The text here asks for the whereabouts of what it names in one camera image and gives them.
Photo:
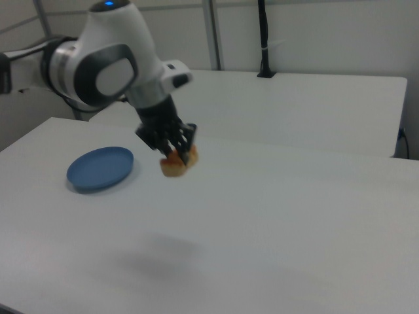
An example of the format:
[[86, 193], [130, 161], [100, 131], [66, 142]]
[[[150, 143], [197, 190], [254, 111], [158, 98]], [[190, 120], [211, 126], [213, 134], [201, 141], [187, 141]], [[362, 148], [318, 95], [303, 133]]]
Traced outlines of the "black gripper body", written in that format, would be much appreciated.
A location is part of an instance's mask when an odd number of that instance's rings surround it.
[[183, 121], [177, 115], [172, 96], [154, 106], [136, 109], [136, 112], [141, 120], [136, 134], [150, 148], [156, 150], [156, 144], [162, 140], [173, 145], [175, 126]]

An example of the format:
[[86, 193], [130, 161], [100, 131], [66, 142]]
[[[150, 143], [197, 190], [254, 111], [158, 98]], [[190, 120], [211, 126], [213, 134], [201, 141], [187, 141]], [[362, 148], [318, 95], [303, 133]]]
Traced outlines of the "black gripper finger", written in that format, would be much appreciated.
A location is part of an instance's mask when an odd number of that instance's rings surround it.
[[196, 124], [180, 123], [175, 126], [175, 135], [173, 146], [184, 164], [188, 164], [189, 155], [194, 144], [194, 138], [197, 131]]
[[156, 144], [156, 149], [163, 155], [165, 155], [165, 157], [168, 157], [171, 153], [174, 152], [174, 148], [172, 146], [172, 144], [168, 141], [168, 140], [162, 140], [159, 141]]

